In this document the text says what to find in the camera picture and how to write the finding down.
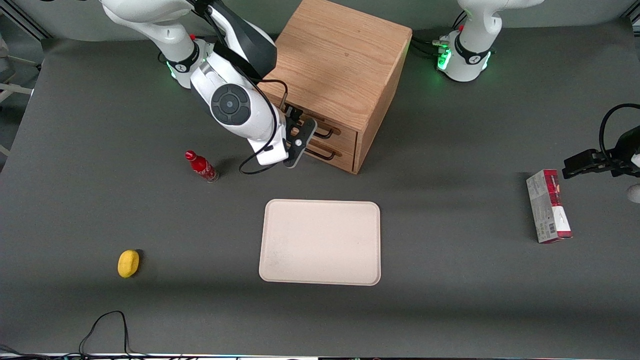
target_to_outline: drawer handle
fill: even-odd
[[[317,156],[318,158],[321,158],[322,160],[325,160],[325,161],[331,161],[335,157],[335,151],[332,151],[331,155],[329,155],[329,156],[324,156],[322,154],[318,154],[317,152],[309,149],[308,147],[305,149],[305,151],[308,152],[309,154],[311,154],[313,156]]]
[[[329,132],[326,135],[322,135],[321,133],[318,133],[318,132],[314,133],[314,136],[316,138],[320,138],[320,139],[323,139],[323,140],[329,139],[331,137],[331,135],[333,135],[333,129],[329,130]]]

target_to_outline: wooden drawer cabinet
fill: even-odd
[[[396,94],[409,28],[334,4],[303,0],[278,37],[268,79],[318,121],[311,156],[357,174]],[[282,86],[260,87],[278,104]]]

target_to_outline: gray table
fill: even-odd
[[[630,26],[507,29],[496,48],[467,84],[409,56],[359,176],[304,158],[247,177],[246,141],[200,110],[153,44],[49,44],[0,177],[0,342],[73,351],[121,309],[143,352],[637,358],[634,180],[563,181],[575,238],[553,245],[535,240],[524,183],[596,147],[609,108],[640,101]],[[637,117],[621,111],[607,141]],[[191,172],[187,149],[217,164],[218,183]],[[274,198],[378,203],[380,283],[262,281]],[[147,262],[123,280],[130,248]],[[121,348],[114,316],[87,349]]]

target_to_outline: box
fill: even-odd
[[[276,41],[278,63],[266,79],[285,81],[287,102],[318,121],[308,154],[360,171],[396,94],[411,36],[410,28],[327,0],[302,0]],[[280,103],[280,84],[260,88]]]
[[[527,189],[536,222],[538,242],[543,244],[572,238],[569,221],[560,201],[558,171],[545,169],[528,178]]]

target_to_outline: yellow sponge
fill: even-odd
[[[124,279],[131,277],[138,271],[140,255],[135,250],[127,250],[120,255],[118,260],[118,274]]]

